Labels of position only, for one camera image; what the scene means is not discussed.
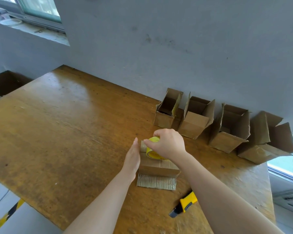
left hand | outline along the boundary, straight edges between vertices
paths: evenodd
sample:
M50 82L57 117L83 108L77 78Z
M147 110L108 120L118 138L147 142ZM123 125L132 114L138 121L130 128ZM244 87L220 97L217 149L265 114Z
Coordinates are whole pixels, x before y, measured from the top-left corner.
M130 176L131 182L136 177L136 172L140 165L140 153L139 153L139 144L138 138L135 138L133 145L126 154L123 168L121 169L124 173Z

forearm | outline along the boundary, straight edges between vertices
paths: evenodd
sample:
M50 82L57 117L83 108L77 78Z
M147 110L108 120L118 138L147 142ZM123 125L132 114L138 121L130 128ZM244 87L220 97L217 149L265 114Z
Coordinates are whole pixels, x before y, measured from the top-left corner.
M176 156L173 162L189 181L215 234L283 233L190 154Z
M64 234L112 234L130 183L131 176L122 170Z

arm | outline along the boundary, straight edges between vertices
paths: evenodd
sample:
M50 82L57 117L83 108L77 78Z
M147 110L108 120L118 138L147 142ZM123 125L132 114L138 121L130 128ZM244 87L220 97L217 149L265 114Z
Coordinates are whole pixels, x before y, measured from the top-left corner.
M215 234L281 234L258 210L213 176L185 150L182 136L173 129L154 132L159 142L145 144L175 163L184 173Z
M139 164L139 145L138 139L135 138L121 171L63 234L112 234L129 185L136 177Z

wooden table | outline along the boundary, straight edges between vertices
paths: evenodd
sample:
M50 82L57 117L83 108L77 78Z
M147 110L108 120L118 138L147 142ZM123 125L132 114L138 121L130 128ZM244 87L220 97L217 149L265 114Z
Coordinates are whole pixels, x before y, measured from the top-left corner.
M67 66L0 99L0 182L62 230L121 170L133 139L152 137L155 105L146 97ZM267 165L207 146L186 149L211 173L275 221ZM198 203L168 213L190 186L176 191L129 188L115 233L212 233Z

tape roll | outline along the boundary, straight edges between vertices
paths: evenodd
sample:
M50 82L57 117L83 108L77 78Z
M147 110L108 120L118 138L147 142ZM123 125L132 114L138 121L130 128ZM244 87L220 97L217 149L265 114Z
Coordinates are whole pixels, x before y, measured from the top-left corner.
M150 141L152 142L159 142L160 141L160 138L155 136L155 137L152 137L152 138L149 138ZM167 158L164 158L162 156L160 156L157 152L153 151L152 149L150 149L149 147L146 148L146 155L149 157L149 158L152 158L152 159L160 159L160 160L167 160Z

